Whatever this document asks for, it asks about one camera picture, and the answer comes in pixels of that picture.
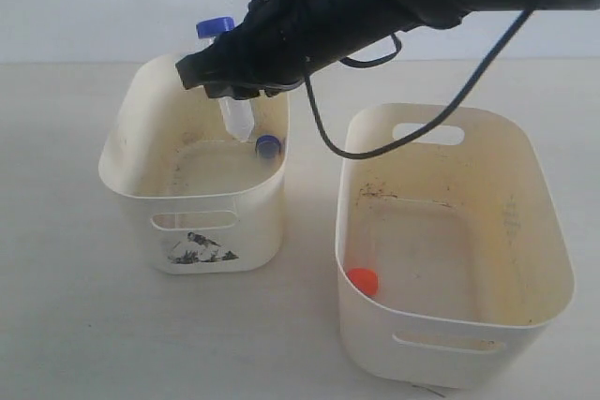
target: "table surface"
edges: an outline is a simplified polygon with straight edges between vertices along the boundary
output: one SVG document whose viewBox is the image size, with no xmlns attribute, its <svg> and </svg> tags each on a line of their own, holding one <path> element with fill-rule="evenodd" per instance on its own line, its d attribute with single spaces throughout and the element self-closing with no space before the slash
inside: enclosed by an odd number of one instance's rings
<svg viewBox="0 0 600 400">
<path fill-rule="evenodd" d="M 332 68 L 315 86 L 342 143 L 367 105 L 446 103 L 475 62 Z M 139 65 L 0 66 L 0 396 L 81 399 L 592 399 L 600 392 L 600 60 L 498 62 L 468 100 L 530 136 L 577 295 L 506 372 L 472 392 L 375 378 L 338 338 L 340 159 L 292 95 L 286 242 L 246 274 L 176 277 L 124 239 L 98 157 Z"/>
</svg>

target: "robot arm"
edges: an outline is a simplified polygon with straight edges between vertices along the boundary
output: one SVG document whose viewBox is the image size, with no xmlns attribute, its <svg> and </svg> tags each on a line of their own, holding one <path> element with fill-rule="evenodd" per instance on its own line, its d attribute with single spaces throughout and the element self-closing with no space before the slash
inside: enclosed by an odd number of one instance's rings
<svg viewBox="0 0 600 400">
<path fill-rule="evenodd" d="M 177 64 L 187 89 L 251 98 L 291 90 L 397 31 L 448 29 L 475 11 L 521 10 L 533 0 L 253 0 L 244 21 Z M 597 9 L 600 0 L 545 0 L 541 9 Z"/>
</svg>

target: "white storage basket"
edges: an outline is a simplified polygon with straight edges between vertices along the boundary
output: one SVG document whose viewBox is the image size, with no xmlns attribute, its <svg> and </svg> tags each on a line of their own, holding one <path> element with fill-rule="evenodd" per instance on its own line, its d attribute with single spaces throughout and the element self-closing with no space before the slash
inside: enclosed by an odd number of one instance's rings
<svg viewBox="0 0 600 400">
<path fill-rule="evenodd" d="M 100 158 L 100 178 L 158 269 L 257 268 L 276 255 L 283 237 L 287 97 L 252 100 L 252 141 L 238 142 L 217 101 L 202 88 L 183 89 L 177 60 L 159 57 L 136 74 Z M 278 156 L 258 157 L 261 135 L 283 143 Z"/>
<path fill-rule="evenodd" d="M 397 127 L 415 129 L 440 110 L 393 104 L 363 111 L 346 147 L 381 146 Z M 471 388 L 564 310 L 574 276 L 523 132 L 473 109 L 445 125 L 426 136 L 441 142 L 344 162 L 336 241 L 341 336 L 374 375 Z M 436 138 L 444 131 L 458 139 Z M 372 298 L 351 283 L 354 268 L 378 275 Z"/>
</svg>

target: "sticker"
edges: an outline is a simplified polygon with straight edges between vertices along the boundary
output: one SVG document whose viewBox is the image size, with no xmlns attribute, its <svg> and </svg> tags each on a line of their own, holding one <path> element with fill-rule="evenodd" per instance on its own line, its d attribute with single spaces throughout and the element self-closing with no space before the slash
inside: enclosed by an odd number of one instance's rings
<svg viewBox="0 0 600 400">
<path fill-rule="evenodd" d="M 216 241 L 194 232 L 188 233 L 185 240 L 176 244 L 164 244 L 167 246 L 167 258 L 172 264 L 205 264 L 239 259 L 231 250 L 224 249 Z"/>
</svg>

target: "blue bottle cap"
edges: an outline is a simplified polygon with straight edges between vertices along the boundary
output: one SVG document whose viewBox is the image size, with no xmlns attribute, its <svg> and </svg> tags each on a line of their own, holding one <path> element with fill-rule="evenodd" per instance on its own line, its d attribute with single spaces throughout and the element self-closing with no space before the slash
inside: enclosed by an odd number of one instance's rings
<svg viewBox="0 0 600 400">
<path fill-rule="evenodd" d="M 273 159 L 281 153 L 281 142 L 273 135 L 262 135 L 256 140 L 256 153 L 264 159 Z"/>
<path fill-rule="evenodd" d="M 198 38 L 205 39 L 209 37 L 218 37 L 221 33 L 229 32 L 235 28 L 233 18 L 224 16 L 222 18 L 209 19 L 208 21 L 198 22 L 196 31 Z"/>
</svg>

